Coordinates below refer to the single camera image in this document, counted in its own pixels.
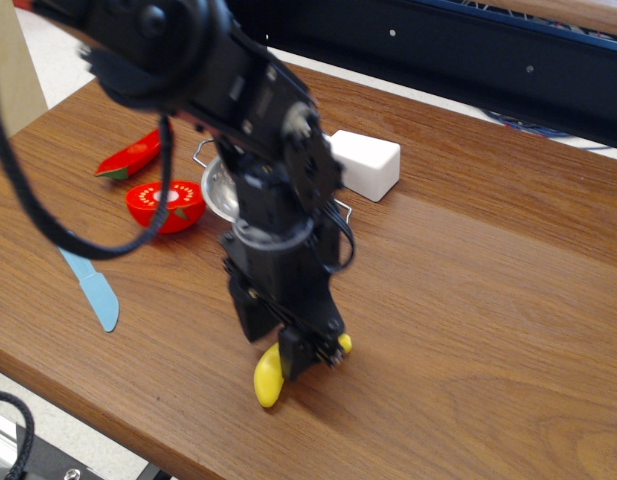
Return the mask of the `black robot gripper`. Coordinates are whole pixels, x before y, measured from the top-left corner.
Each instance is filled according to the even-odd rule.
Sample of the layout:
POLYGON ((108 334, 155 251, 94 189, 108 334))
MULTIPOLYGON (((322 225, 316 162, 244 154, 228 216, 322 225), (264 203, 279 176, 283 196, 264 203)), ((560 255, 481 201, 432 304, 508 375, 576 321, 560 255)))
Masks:
POLYGON ((307 220, 280 234, 237 220, 221 237, 229 292, 246 339, 280 326, 282 376, 295 381, 324 362, 333 366, 345 323, 330 291, 340 230, 328 219, 307 220))

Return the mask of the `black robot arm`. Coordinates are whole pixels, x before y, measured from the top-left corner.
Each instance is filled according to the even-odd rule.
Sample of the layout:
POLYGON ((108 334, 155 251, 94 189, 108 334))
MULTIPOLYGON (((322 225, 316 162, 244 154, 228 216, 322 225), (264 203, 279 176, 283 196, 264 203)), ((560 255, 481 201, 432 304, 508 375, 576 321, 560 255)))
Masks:
POLYGON ((34 13, 90 47, 117 103, 208 131, 235 182, 238 214, 221 239, 250 340, 278 334, 282 375, 344 355, 329 290, 351 230, 335 202, 342 166, 307 86, 248 38, 222 1, 35 1, 34 13))

